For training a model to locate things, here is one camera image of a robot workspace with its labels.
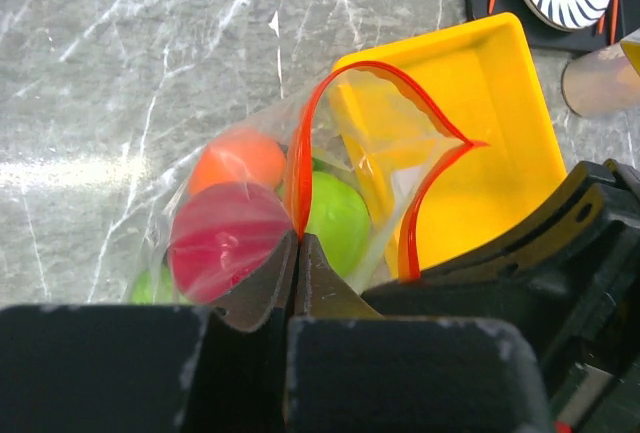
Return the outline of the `bumpy green toy fruit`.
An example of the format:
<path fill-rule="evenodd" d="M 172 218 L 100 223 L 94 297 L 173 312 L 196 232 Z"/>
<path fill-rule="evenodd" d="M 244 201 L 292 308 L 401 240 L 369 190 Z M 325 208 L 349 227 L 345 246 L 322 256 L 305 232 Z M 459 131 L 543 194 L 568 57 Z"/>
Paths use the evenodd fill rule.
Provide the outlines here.
<path fill-rule="evenodd" d="M 162 265 L 159 280 L 153 285 L 149 270 L 142 271 L 131 286 L 129 300 L 137 305 L 150 304 L 190 304 L 190 301 L 174 290 L 173 277 L 169 268 Z"/>

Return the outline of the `red toy apple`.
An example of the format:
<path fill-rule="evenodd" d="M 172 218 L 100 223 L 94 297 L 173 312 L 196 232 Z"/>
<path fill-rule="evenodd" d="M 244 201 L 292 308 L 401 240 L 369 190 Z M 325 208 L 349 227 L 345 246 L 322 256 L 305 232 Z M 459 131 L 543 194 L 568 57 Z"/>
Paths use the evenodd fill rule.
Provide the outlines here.
<path fill-rule="evenodd" d="M 211 303 L 259 268 L 292 229 L 274 190 L 214 184 L 176 213 L 167 251 L 174 283 L 192 303 Z"/>

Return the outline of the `green toy apple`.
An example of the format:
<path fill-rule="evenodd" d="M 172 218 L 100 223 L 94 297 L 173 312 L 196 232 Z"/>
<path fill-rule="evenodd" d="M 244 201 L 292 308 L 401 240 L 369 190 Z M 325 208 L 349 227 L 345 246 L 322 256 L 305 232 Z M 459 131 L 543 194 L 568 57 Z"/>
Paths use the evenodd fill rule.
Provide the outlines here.
<path fill-rule="evenodd" d="M 334 175 L 314 171 L 306 232 L 315 235 L 331 268 L 346 277 L 357 266 L 369 241 L 371 221 L 360 194 Z"/>

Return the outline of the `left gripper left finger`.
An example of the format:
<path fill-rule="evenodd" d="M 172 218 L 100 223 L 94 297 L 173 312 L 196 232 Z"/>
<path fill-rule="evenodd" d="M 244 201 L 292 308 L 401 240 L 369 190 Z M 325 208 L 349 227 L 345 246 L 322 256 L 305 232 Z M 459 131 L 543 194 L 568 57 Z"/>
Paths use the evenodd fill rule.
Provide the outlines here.
<path fill-rule="evenodd" d="M 5 432 L 281 432 L 298 242 L 210 305 L 1 311 Z"/>

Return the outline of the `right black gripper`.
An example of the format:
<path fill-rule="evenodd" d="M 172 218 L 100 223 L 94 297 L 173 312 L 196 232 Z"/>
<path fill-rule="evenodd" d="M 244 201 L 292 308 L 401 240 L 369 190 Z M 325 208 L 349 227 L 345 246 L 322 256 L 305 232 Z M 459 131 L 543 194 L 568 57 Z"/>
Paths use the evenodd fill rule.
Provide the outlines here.
<path fill-rule="evenodd" d="M 583 161 L 508 232 L 363 298 L 384 315 L 514 323 L 557 422 L 639 429 L 639 172 L 629 165 Z"/>

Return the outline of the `orange toy tangerine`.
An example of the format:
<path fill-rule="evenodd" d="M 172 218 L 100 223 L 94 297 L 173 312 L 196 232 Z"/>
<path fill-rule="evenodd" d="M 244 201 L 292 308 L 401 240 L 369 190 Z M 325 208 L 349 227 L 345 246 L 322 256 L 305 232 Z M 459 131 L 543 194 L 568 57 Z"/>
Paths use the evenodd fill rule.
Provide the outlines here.
<path fill-rule="evenodd" d="M 271 137 L 251 128 L 232 128 L 204 149 L 188 181 L 193 196 L 218 183 L 254 182 L 275 189 L 283 180 L 286 156 Z"/>

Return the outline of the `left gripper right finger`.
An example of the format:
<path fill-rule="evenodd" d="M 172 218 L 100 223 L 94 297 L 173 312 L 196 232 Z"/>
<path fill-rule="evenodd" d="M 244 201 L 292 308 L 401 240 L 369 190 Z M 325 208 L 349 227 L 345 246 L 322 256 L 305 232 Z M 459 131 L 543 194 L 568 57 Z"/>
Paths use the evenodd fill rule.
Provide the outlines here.
<path fill-rule="evenodd" d="M 513 325 L 382 316 L 331 269 L 313 235 L 299 249 L 284 421 L 290 432 L 552 428 L 536 357 Z"/>

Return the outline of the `clear zip top bag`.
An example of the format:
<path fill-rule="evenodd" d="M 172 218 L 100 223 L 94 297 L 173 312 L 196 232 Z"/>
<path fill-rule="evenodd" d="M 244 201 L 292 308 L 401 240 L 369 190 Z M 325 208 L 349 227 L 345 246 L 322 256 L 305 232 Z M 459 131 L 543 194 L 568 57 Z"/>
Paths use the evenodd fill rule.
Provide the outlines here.
<path fill-rule="evenodd" d="M 417 223 L 423 200 L 443 172 L 478 147 L 408 73 L 373 60 L 331 72 L 310 89 L 226 128 L 209 143 L 232 128 L 255 129 L 284 152 L 283 180 L 268 188 L 291 220 L 287 233 L 310 234 L 314 171 L 334 175 L 360 194 L 371 221 L 369 241 L 354 270 L 340 276 L 357 292 L 366 288 L 380 264 L 399 278 L 418 277 Z M 197 161 L 162 208 L 151 235 L 140 273 L 149 270 L 154 286 L 161 266 L 169 268 L 171 226 L 192 197 L 187 186 Z"/>

